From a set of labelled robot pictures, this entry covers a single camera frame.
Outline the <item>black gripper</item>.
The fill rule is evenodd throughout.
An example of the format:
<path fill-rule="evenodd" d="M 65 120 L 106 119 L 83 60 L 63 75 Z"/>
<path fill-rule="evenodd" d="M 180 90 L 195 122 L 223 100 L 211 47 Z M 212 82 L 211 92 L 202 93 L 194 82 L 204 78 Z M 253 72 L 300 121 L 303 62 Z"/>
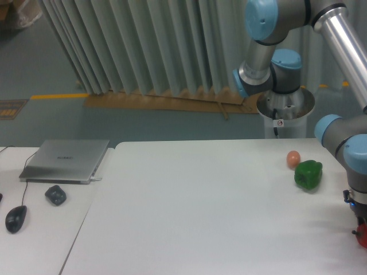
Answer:
<path fill-rule="evenodd" d="M 366 193 L 354 189 L 343 190 L 343 199 L 357 218 L 357 225 L 366 224 Z"/>

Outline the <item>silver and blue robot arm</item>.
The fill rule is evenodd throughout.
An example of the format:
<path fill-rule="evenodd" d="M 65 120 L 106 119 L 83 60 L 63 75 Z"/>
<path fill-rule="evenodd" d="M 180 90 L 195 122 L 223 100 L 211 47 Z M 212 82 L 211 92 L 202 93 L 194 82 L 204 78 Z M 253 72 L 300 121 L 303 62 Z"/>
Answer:
<path fill-rule="evenodd" d="M 248 57 L 233 71 L 243 97 L 261 94 L 258 111 L 277 131 L 287 120 L 308 114 L 314 98 L 300 86 L 301 61 L 297 52 L 277 49 L 289 31 L 311 26 L 325 40 L 361 109 L 366 110 L 366 50 L 348 21 L 342 1 L 248 1 L 245 26 L 251 43 Z M 317 122 L 314 135 L 344 167 L 348 189 L 344 201 L 366 225 L 366 115 L 346 120 L 327 115 Z"/>

